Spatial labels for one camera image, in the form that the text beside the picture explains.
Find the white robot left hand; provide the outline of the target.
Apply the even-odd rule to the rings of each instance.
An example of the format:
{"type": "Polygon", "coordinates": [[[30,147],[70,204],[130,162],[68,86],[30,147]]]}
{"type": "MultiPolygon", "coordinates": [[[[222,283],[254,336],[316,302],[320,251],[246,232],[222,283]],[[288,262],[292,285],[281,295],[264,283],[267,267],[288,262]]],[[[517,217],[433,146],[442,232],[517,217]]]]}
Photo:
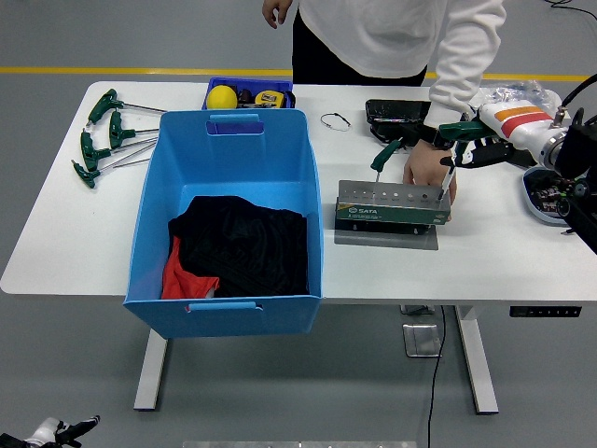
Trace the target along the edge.
{"type": "Polygon", "coordinates": [[[49,417],[24,440],[26,447],[81,447],[79,437],[90,432],[101,421],[99,415],[68,424],[63,420],[49,417]]]}

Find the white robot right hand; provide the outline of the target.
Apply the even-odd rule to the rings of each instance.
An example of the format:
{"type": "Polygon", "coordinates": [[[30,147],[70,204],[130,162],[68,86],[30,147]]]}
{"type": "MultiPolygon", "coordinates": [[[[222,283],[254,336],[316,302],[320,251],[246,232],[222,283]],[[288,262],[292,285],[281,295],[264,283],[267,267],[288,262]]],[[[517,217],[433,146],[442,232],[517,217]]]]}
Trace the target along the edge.
{"type": "Polygon", "coordinates": [[[456,142],[496,137],[518,150],[527,150],[543,167],[555,170],[567,128],[566,109],[558,106],[549,113],[528,100],[485,103],[468,121],[444,124],[440,136],[456,142]]]}

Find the person's right hand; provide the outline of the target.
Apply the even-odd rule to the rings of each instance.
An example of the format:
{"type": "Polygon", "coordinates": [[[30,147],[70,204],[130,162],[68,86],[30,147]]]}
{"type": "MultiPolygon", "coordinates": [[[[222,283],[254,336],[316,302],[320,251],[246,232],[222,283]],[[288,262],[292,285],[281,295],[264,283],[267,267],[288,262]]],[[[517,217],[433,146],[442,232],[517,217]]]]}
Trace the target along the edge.
{"type": "Polygon", "coordinates": [[[261,9],[262,17],[270,28],[277,29],[285,23],[292,4],[292,0],[264,0],[261,9]]]}

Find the person's left hand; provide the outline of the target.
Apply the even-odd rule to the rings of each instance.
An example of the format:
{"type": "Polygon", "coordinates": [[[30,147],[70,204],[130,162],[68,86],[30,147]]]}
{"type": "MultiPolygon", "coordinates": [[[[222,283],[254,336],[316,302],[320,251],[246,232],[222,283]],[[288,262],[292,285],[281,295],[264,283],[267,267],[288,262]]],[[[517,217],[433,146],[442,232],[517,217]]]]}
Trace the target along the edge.
{"type": "Polygon", "coordinates": [[[424,140],[419,140],[405,163],[403,183],[441,187],[449,167],[440,162],[450,155],[450,150],[438,149],[424,140]]]}

